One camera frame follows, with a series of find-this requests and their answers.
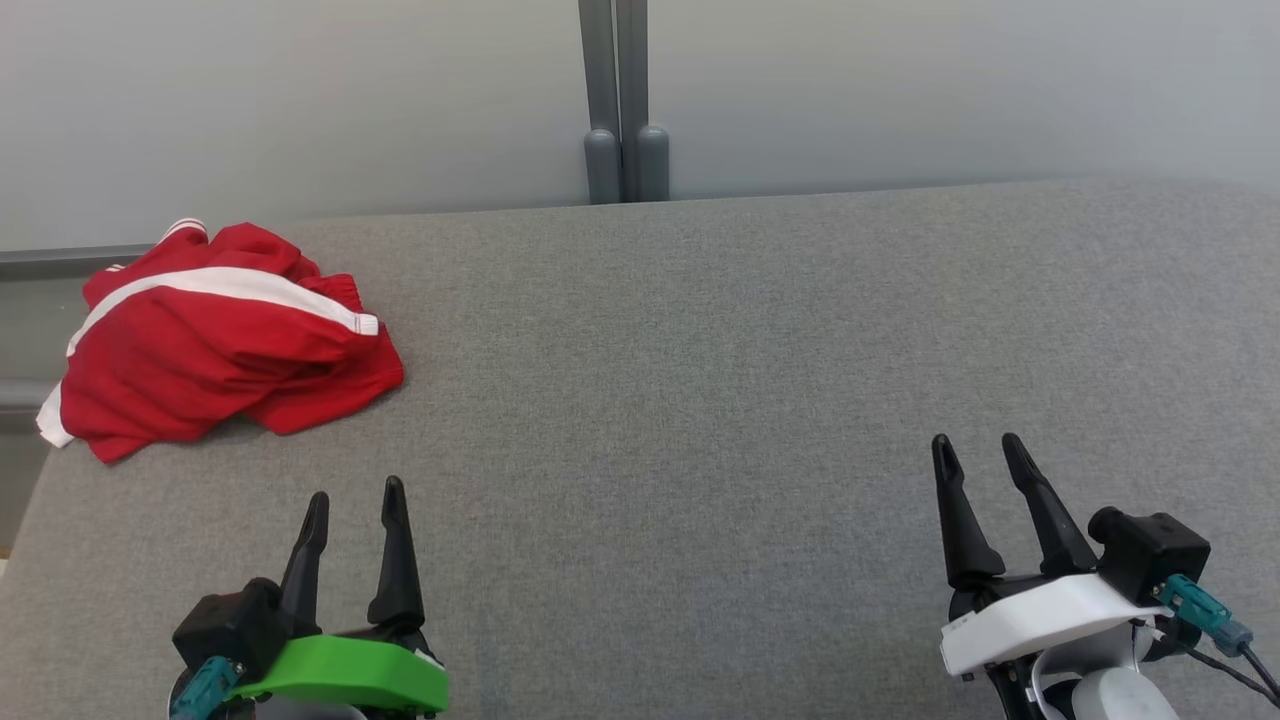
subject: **gray fabric surface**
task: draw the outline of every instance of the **gray fabric surface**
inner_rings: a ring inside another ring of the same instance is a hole
[[[279,577],[333,497],[320,621],[362,623],[408,486],[457,719],[998,716],[947,678],[929,438],[1011,569],[1000,433],[1082,524],[1172,512],[1280,666],[1280,199],[1071,181],[282,228],[408,369],[293,437],[54,452],[0,580],[5,717],[159,716],[169,633]],[[1184,717],[1270,717],[1175,659]]]

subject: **green plastic mount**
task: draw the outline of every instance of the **green plastic mount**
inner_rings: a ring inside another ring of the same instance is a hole
[[[237,685],[227,700],[264,693],[429,715],[448,708],[449,678],[398,644],[311,635],[284,643],[265,678]]]

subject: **white wall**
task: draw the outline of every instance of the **white wall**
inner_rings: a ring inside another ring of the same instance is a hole
[[[1126,173],[1280,187],[1276,0],[649,0],[672,197]]]
[[[0,250],[586,202],[573,0],[5,0]]]

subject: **red shirt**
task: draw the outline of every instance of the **red shirt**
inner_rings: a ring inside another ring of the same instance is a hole
[[[84,284],[90,315],[37,423],[58,447],[83,438],[104,462],[191,442],[244,413],[284,434],[356,413],[401,384],[387,328],[348,274],[321,277],[251,224],[209,240],[179,220],[127,268]]]

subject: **white plastic mount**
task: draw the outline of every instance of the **white plastic mount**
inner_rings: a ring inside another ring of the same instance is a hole
[[[1066,575],[942,628],[942,661],[947,673],[963,675],[1157,615],[1171,612],[1129,602],[1097,574]]]

